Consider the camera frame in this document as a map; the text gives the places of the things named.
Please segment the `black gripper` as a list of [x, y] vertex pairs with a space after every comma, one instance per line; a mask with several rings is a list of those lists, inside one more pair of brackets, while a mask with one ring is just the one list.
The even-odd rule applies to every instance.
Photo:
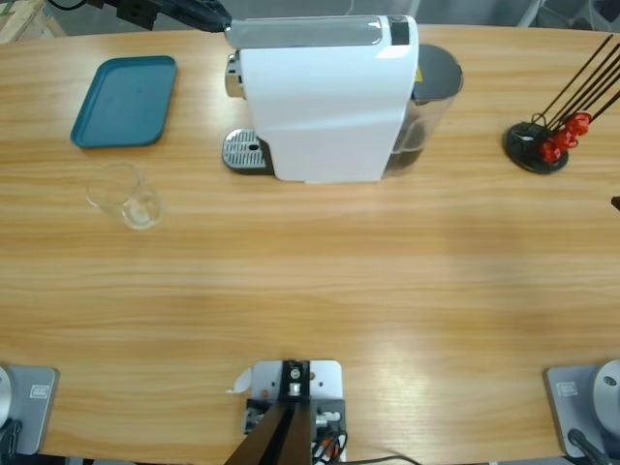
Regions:
[[198, 30], [226, 30], [233, 17], [219, 0], [199, 2], [160, 2], [152, 0], [108, 0], [116, 17], [142, 29], [152, 30], [158, 13], [172, 17]]

